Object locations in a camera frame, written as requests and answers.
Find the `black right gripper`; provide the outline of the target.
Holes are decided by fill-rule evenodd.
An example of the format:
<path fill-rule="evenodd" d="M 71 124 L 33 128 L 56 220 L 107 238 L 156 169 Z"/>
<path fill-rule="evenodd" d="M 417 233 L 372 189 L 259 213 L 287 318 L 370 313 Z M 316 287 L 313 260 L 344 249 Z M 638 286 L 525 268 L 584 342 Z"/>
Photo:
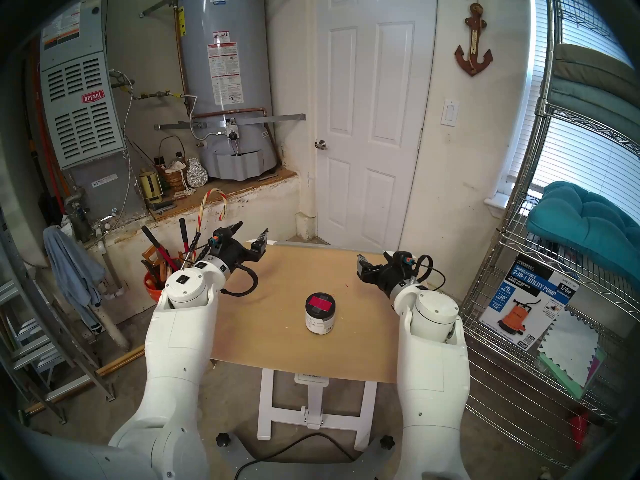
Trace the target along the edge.
<path fill-rule="evenodd" d="M 397 285 L 407 281 L 413 276 L 413 267 L 408 264 L 398 264 L 398 253 L 383 253 L 388 264 L 377 265 L 373 275 L 373 284 L 383 291 L 387 297 L 392 296 L 392 291 Z M 364 283 L 371 283 L 371 269 L 373 265 L 365 257 L 357 257 L 357 276 Z"/>

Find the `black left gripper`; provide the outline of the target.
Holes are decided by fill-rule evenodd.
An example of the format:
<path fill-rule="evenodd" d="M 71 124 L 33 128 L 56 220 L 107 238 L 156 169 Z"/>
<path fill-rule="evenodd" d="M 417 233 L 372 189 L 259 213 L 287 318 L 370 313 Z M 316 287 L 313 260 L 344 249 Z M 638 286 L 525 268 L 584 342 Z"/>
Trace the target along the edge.
<path fill-rule="evenodd" d="M 234 234 L 243 226 L 243 221 L 238 221 L 226 227 L 226 238 L 232 239 Z M 249 249 L 236 240 L 228 240 L 215 247 L 215 256 L 227 267 L 229 274 L 245 262 L 257 263 L 260 261 L 266 246 L 268 245 L 268 229 L 265 229 L 257 239 L 251 243 Z"/>

